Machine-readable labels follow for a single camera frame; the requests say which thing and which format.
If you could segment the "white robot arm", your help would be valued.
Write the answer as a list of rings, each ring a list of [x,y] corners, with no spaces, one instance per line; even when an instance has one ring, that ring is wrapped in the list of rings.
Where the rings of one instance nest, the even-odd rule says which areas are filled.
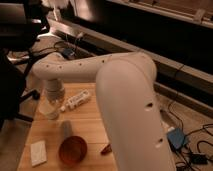
[[[61,60],[52,53],[33,65],[46,97],[64,96],[63,81],[95,84],[96,101],[118,171],[176,171],[154,82],[157,68],[143,52]]]

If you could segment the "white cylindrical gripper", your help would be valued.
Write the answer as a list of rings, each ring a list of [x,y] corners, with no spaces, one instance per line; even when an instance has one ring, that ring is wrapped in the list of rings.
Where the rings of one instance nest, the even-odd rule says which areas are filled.
[[[49,101],[62,99],[65,94],[63,83],[59,79],[45,80],[44,91]]]

